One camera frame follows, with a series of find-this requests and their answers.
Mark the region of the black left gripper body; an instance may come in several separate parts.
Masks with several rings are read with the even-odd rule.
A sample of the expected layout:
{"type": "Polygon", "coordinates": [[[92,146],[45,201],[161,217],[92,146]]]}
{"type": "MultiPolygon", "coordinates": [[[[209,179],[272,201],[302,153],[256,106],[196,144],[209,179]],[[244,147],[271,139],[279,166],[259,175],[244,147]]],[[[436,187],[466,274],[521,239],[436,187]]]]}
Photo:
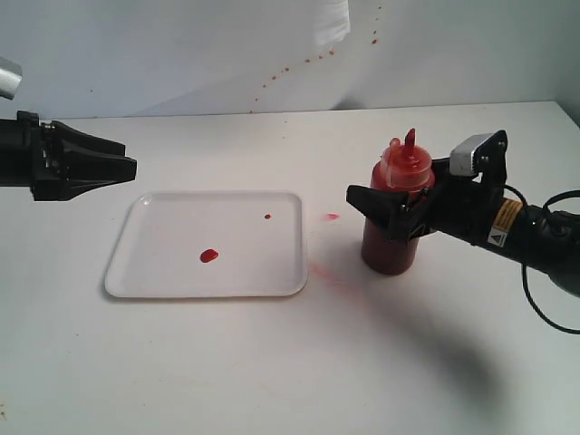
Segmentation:
{"type": "Polygon", "coordinates": [[[57,143],[63,128],[63,123],[41,122],[29,111],[2,119],[1,185],[28,188],[36,201],[66,201],[64,151],[57,143]]]}

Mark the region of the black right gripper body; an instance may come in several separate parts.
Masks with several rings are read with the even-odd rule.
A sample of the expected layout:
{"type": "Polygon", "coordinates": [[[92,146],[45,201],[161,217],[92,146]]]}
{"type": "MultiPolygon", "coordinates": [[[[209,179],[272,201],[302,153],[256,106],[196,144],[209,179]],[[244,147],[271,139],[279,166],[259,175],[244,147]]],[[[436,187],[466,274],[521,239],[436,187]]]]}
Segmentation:
{"type": "Polygon", "coordinates": [[[441,232],[540,272],[548,270],[548,226],[543,211],[504,196],[505,187],[445,180],[408,200],[401,224],[419,238],[441,232]]]}

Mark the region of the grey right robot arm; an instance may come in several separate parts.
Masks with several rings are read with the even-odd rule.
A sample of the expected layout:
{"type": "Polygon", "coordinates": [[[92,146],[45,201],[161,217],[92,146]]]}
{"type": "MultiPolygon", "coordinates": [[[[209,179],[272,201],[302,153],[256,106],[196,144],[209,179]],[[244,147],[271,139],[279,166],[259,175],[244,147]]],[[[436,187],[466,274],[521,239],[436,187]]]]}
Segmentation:
{"type": "Polygon", "coordinates": [[[441,232],[536,269],[578,295],[577,215],[524,203],[509,210],[503,163],[485,169],[482,177],[452,174],[447,159],[435,159],[433,169],[434,186],[417,198],[351,185],[346,200],[385,240],[409,242],[441,232]]]}

